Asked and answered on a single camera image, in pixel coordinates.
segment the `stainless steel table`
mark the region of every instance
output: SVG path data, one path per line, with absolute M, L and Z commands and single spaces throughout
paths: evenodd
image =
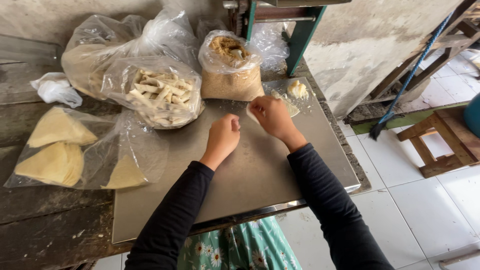
M 293 122 L 345 189 L 350 192 L 359 188 L 360 183 L 306 78 L 263 83 L 265 93 L 274 89 L 283 94 L 297 79 L 307 86 L 310 97 L 305 101 L 293 100 L 300 109 Z M 240 143 L 215 172 L 195 225 L 210 222 L 211 226 L 203 228 L 211 230 L 305 206 L 286 158 L 288 149 L 246 115 L 246 106 L 247 102 L 209 99 L 197 120 L 180 129 L 158 131 L 160 137 L 170 142 L 166 170 L 157 184 L 116 192 L 113 243 L 138 236 L 190 161 L 203 155 L 211 123 L 226 113 L 240 116 Z

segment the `person's right hand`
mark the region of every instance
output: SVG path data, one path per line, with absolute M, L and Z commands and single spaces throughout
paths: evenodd
M 307 140 L 293 124 L 281 99 L 271 96 L 257 97 L 251 102 L 250 111 L 267 133 L 285 143 L 290 153 L 307 145 Z

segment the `black long-sleeve shirt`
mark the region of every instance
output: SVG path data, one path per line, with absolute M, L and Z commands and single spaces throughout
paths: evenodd
M 393 270 L 342 184 L 311 144 L 287 156 L 338 270 Z M 125 270 L 177 269 L 214 172 L 192 161 L 140 232 Z

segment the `bag of spring rolls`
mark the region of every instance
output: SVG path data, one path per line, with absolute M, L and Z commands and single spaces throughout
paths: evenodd
M 183 127 L 201 113 L 202 78 L 168 56 L 118 59 L 105 73 L 101 93 L 135 110 L 157 129 Z
M 119 189 L 157 182 L 168 142 L 132 111 L 113 120 L 53 107 L 38 121 L 4 187 Z
M 264 96 L 260 52 L 233 32 L 213 30 L 200 47 L 202 98 L 252 101 Z
M 170 5 L 151 21 L 137 15 L 120 22 L 93 15 L 75 29 L 61 65 L 73 87 L 105 100 L 103 75 L 116 59 L 168 55 L 200 72 L 199 46 L 185 11 Z

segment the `wooden table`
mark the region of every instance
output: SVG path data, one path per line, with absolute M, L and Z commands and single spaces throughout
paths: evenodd
M 419 168 L 425 178 L 480 163 L 480 138 L 463 120 L 465 107 L 436 110 L 425 120 L 397 134 L 400 141 L 410 139 L 412 142 L 425 163 Z M 440 134 L 453 153 L 434 157 L 422 139 L 422 136 L 433 133 Z
M 61 71 L 27 63 L 0 63 L 0 269 L 62 269 L 128 252 L 131 244 L 112 245 L 113 199 L 110 190 L 74 190 L 45 185 L 5 188 L 25 143 L 40 117 L 53 104 L 38 102 L 29 80 L 45 72 Z M 358 179 L 360 189 L 371 189 L 325 98 L 302 60 L 294 77 L 306 77 L 324 110 Z M 262 73 L 264 81 L 286 75 Z M 83 96 L 76 110 L 103 116 L 117 114 L 121 106 Z

